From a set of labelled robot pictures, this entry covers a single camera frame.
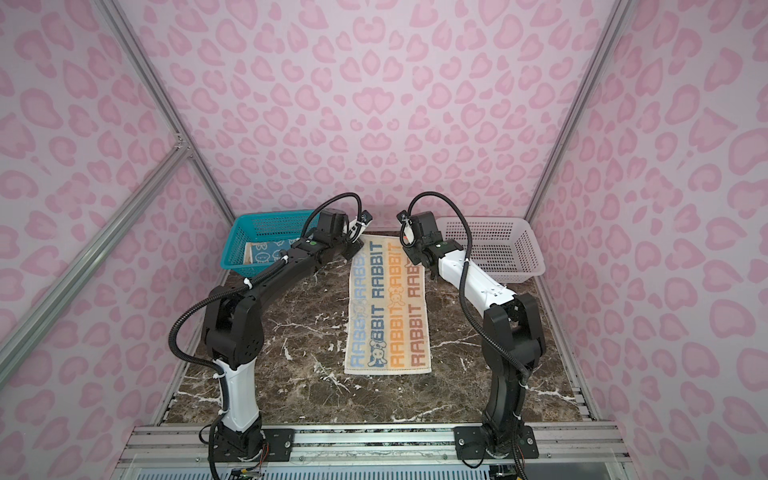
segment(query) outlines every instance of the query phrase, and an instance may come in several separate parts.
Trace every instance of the blue basket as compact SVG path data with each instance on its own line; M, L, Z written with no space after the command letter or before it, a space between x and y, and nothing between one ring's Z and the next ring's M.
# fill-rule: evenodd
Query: blue basket
M312 213L311 210L290 212L269 212L264 214L242 215L235 220L230 230L224 252L221 254L221 268L234 270L242 276L255 276L277 260L280 250L290 248L288 240L295 240L301 234L301 227ZM317 226L317 217L311 227ZM265 243L264 251L269 258L262 262L243 265L243 252L247 242Z

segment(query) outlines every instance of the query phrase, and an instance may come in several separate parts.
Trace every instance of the rabbit logo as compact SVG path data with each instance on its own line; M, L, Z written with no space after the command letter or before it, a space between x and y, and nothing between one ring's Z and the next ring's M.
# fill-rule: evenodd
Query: rabbit logo
M270 261L271 255L268 252L259 252L256 254L256 262L254 263L267 263Z
M386 359L384 358L384 349L386 348L386 342L376 342L371 340L371 361L368 362L368 366L383 367L386 365Z

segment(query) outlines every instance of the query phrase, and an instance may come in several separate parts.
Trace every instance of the towel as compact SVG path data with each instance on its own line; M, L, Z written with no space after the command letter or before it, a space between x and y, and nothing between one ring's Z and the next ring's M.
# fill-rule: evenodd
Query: towel
M363 235L349 272L344 373L429 373L424 266L414 266L397 237Z

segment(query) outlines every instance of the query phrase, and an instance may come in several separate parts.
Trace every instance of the plastic mesh basket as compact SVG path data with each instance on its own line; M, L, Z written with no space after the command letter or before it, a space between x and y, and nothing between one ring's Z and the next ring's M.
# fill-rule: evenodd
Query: plastic mesh basket
M266 269L276 259L254 262L243 265L243 253L247 242L273 243L269 250L288 250L288 240L294 240L301 234L311 210L295 210L290 212L269 212L264 214L247 214L238 217L230 230L227 244L221 255L221 268L234 270L242 276L254 276ZM317 217L313 218L311 227L317 226Z
M544 257L531 225L521 218L467 217L472 231L472 260L499 283L523 283L545 271ZM443 238L466 247L467 236L457 217L437 219Z

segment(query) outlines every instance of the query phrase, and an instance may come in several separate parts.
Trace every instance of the black bracket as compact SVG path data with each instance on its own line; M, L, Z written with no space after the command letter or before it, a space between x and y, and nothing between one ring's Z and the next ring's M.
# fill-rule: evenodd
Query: black bracket
M265 462L288 462L293 450L293 429L264 429L262 430L269 445Z
M262 447L268 445L265 462L288 462L293 450L293 429L261 429L261 419L246 432L234 432L221 426L216 432L214 460L238 462L255 458L258 462Z
M538 445L536 445L536 438L533 436L533 429L530 426L523 425L518 431L518 446L523 458L538 458Z
M489 458L490 454L486 452L496 450L496 445L489 445L488 435L483 427L455 427L453 429L454 446L456 447L456 457L459 460L480 460ZM536 438L533 435L533 429L529 425L523 425L518 432L517 448L523 458L538 458L538 446ZM504 458L511 458L509 447L505 453L496 452L495 455L505 455Z
M482 427L454 427L453 443L459 460L479 460L487 456L488 439Z
M518 477L518 471L515 468L515 464L498 464L498 465L489 465L488 466L488 476L495 480L499 480L500 478L509 478L510 480L517 480Z

